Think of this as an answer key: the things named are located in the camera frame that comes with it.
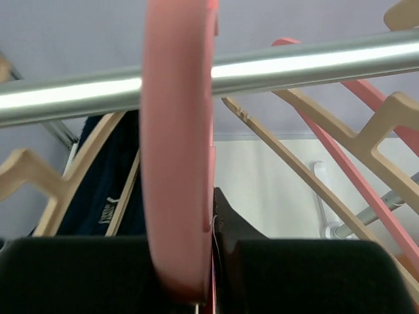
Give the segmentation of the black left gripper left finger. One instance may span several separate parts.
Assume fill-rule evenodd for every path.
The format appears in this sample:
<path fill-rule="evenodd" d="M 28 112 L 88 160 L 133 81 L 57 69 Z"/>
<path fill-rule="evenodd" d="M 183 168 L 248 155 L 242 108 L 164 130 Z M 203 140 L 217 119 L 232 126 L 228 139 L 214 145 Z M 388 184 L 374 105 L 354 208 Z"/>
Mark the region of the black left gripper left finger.
<path fill-rule="evenodd" d="M 144 236 L 23 237 L 1 249 L 2 313 L 194 313 L 162 290 Z"/>

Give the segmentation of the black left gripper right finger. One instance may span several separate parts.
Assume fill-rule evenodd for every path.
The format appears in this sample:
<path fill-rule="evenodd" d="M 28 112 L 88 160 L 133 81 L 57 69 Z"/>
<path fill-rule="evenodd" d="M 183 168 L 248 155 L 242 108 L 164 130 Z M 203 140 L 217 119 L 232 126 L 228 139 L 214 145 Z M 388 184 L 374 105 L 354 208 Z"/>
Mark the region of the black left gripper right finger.
<path fill-rule="evenodd" d="M 214 190 L 221 313 L 414 313 L 389 254 L 373 241 L 269 239 Z"/>

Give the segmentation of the navy blue shorts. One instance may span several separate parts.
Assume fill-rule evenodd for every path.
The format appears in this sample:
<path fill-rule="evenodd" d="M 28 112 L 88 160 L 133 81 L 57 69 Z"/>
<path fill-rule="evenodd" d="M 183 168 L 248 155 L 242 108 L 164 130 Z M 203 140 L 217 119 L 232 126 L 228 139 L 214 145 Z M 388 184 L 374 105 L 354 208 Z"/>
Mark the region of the navy blue shorts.
<path fill-rule="evenodd" d="M 87 118 L 77 153 L 102 117 Z M 112 131 L 76 191 L 57 235 L 105 235 L 139 148 L 138 118 L 138 111 L 129 111 Z M 140 173 L 117 230 L 118 236 L 146 233 Z"/>

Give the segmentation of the pink plastic hanger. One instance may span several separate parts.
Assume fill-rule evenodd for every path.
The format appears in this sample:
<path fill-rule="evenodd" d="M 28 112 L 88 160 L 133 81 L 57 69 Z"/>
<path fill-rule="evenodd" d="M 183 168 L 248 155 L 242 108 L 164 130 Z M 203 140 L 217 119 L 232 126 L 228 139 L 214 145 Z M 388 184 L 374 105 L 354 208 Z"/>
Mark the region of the pink plastic hanger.
<path fill-rule="evenodd" d="M 343 85 L 374 112 L 359 133 L 296 88 L 278 90 L 275 95 L 293 106 L 308 124 L 417 268 L 417 244 L 338 146 L 342 145 L 417 211 L 418 184 L 384 157 L 378 146 L 389 132 L 395 131 L 414 153 L 418 152 L 418 102 L 401 92 L 384 97 L 366 80 L 346 81 Z"/>
<path fill-rule="evenodd" d="M 140 110 L 149 250 L 174 299 L 203 303 L 211 273 L 217 1 L 149 1 Z"/>

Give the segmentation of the beige plastic hanger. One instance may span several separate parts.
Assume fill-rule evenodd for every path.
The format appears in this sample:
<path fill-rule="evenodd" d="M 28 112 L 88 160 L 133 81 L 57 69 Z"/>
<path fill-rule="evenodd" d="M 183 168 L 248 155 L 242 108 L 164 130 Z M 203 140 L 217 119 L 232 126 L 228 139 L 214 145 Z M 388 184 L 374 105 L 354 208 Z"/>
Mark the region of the beige plastic hanger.
<path fill-rule="evenodd" d="M 5 200 L 24 184 L 30 184 L 48 197 L 47 205 L 33 230 L 33 236 L 55 236 L 84 176 L 106 140 L 127 112 L 105 114 L 60 175 L 28 148 L 19 148 L 1 164 L 1 199 Z M 134 190 L 140 165 L 138 149 L 105 236 L 115 236 Z"/>
<path fill-rule="evenodd" d="M 297 174 L 316 192 L 332 210 L 350 227 L 355 235 L 361 239 L 374 240 L 375 237 L 368 231 L 361 222 L 341 201 L 330 192 L 323 183 L 312 174 L 307 172 L 299 160 L 291 154 L 266 128 L 254 118 L 248 117 L 239 104 L 232 98 L 224 97 L 223 103 L 230 109 L 244 124 L 253 130 L 279 157 L 281 157 Z M 346 150 L 342 145 L 338 146 L 343 152 Z"/>

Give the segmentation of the orange plastic basket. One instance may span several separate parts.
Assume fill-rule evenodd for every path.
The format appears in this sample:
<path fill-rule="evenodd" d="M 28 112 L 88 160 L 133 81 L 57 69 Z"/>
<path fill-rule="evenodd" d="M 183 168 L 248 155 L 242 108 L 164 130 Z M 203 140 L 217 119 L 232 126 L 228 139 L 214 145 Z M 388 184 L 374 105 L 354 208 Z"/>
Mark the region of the orange plastic basket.
<path fill-rule="evenodd" d="M 418 281 L 418 271 L 407 258 L 407 256 L 405 254 L 397 254 L 395 257 L 399 261 L 399 263 L 416 279 L 416 281 Z"/>

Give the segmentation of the silver clothes rack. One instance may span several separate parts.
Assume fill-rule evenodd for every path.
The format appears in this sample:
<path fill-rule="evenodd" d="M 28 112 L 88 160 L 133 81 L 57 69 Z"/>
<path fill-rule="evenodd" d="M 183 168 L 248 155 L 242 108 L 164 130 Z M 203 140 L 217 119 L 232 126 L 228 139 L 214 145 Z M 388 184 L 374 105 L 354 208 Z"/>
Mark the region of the silver clothes rack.
<path fill-rule="evenodd" d="M 418 30 L 289 44 L 213 59 L 212 96 L 364 79 L 418 69 Z M 141 110 L 142 67 L 1 87 L 1 125 Z"/>

